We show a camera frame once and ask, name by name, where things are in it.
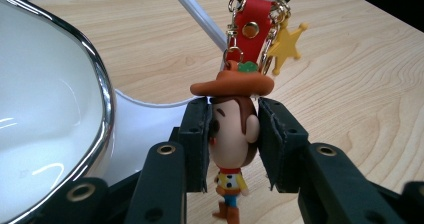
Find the toy boot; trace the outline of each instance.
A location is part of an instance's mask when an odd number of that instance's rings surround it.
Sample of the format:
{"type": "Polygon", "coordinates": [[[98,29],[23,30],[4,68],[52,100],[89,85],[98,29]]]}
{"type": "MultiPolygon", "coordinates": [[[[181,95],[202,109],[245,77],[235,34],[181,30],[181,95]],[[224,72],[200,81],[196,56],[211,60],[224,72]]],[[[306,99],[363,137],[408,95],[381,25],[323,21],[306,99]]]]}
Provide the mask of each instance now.
{"type": "Polygon", "coordinates": [[[227,223],[240,224],[239,209],[237,207],[228,207],[227,209],[227,223]]]}
{"type": "Polygon", "coordinates": [[[227,210],[228,206],[225,204],[225,202],[219,202],[219,212],[212,213],[212,216],[221,218],[221,219],[227,219],[227,210]]]}

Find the woody keychain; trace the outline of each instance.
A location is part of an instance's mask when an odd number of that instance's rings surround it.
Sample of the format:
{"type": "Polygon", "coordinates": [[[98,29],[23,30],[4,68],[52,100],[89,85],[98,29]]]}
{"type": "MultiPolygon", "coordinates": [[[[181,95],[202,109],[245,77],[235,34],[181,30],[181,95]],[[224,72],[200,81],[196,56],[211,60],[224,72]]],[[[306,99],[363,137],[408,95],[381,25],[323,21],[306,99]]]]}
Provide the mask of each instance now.
{"type": "Polygon", "coordinates": [[[277,76],[288,57],[300,58],[295,44],[307,25],[287,30],[288,1],[230,0],[224,68],[215,80],[190,87],[192,94],[210,97],[209,153],[219,168],[216,192],[223,197],[212,215],[229,224],[240,223],[237,197],[249,194],[241,168],[257,152],[260,123],[251,97],[272,92],[274,81],[267,76],[272,61],[277,76]]]}

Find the toy face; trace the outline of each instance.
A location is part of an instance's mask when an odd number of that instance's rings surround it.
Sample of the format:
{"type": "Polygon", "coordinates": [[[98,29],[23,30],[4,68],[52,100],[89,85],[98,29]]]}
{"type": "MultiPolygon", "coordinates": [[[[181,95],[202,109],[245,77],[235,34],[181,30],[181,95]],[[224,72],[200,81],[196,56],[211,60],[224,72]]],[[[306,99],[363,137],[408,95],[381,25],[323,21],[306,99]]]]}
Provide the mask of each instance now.
{"type": "Polygon", "coordinates": [[[221,168],[240,168],[246,159],[249,143],[242,132],[240,107],[234,100],[212,105],[209,152],[221,168]]]}

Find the toy eye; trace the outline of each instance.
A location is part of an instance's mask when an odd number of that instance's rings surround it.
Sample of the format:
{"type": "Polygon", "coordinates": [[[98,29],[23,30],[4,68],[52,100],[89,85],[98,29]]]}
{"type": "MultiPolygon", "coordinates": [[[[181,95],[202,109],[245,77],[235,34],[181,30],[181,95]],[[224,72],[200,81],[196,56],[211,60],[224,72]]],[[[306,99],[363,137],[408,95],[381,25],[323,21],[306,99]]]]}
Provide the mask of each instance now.
{"type": "Polygon", "coordinates": [[[219,132],[219,127],[220,127],[219,121],[216,119],[212,120],[209,124],[209,136],[215,137],[216,133],[219,132]]]}

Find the bowl rim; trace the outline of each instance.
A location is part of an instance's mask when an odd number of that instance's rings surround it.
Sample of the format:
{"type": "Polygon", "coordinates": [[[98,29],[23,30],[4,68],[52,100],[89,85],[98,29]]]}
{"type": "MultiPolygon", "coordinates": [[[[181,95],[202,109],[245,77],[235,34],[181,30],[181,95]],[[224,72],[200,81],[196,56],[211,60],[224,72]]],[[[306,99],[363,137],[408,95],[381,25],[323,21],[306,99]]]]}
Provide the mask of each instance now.
{"type": "Polygon", "coordinates": [[[63,19],[55,16],[54,14],[28,2],[25,0],[4,0],[6,3],[24,10],[31,15],[36,15],[51,22],[52,24],[60,27],[67,31],[78,42],[85,48],[85,52],[91,59],[94,74],[99,85],[100,95],[102,97],[102,119],[99,130],[91,143],[86,153],[82,156],[78,164],[70,171],[70,173],[54,187],[45,197],[43,197],[38,203],[34,204],[27,210],[24,210],[21,214],[12,219],[6,221],[6,223],[22,223],[32,219],[44,206],[44,204],[66,183],[78,179],[87,175],[91,167],[96,163],[98,157],[104,154],[106,148],[109,145],[109,141],[113,135],[113,127],[115,121],[116,111],[116,97],[115,91],[112,87],[111,81],[107,74],[107,70],[100,58],[99,53],[94,48],[93,44],[88,38],[80,32],[77,28],[67,23],[63,19]]]}

